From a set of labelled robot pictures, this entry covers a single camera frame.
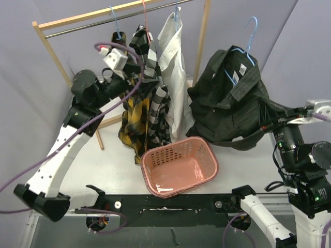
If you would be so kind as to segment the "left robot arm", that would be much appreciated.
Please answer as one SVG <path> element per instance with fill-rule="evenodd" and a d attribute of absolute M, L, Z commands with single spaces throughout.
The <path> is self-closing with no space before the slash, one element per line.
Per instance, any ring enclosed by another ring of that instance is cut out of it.
<path fill-rule="evenodd" d="M 105 207 L 105 192 L 87 184 L 72 192 L 60 191 L 61 184 L 76 156 L 101 124 L 104 114 L 100 110 L 111 100 L 130 93 L 137 82 L 140 87 L 133 96 L 146 97 L 158 84 L 157 64 L 141 67 L 126 63 L 120 77 L 112 74 L 111 80 L 100 82 L 88 69 L 76 73 L 71 91 L 74 95 L 59 135 L 48 156 L 39 162 L 38 170 L 25 184 L 18 184 L 14 194 L 27 206 L 52 222 L 57 222 L 69 210 L 89 207 L 100 212 Z"/>

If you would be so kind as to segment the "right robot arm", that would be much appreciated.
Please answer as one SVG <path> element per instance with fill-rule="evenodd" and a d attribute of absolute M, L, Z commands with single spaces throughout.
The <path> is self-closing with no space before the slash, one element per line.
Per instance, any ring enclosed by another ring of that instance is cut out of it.
<path fill-rule="evenodd" d="M 230 204 L 248 214 L 272 247 L 330 247 L 330 182 L 326 178 L 330 143 L 306 144 L 299 129 L 299 125 L 317 121 L 330 121 L 330 107 L 260 108 L 261 131 L 273 134 L 274 151 L 280 153 L 278 173 L 294 212 L 296 233 L 271 214 L 249 185 L 233 189 Z"/>

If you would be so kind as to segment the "dark pinstriped shirt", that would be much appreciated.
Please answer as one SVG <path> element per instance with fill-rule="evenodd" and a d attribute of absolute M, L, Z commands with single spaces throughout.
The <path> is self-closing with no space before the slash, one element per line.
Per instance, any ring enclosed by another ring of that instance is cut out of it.
<path fill-rule="evenodd" d="M 302 113 L 272 101 L 258 61 L 234 45 L 212 55 L 188 95 L 194 124 L 187 137 L 240 151 L 254 148 L 278 119 Z"/>

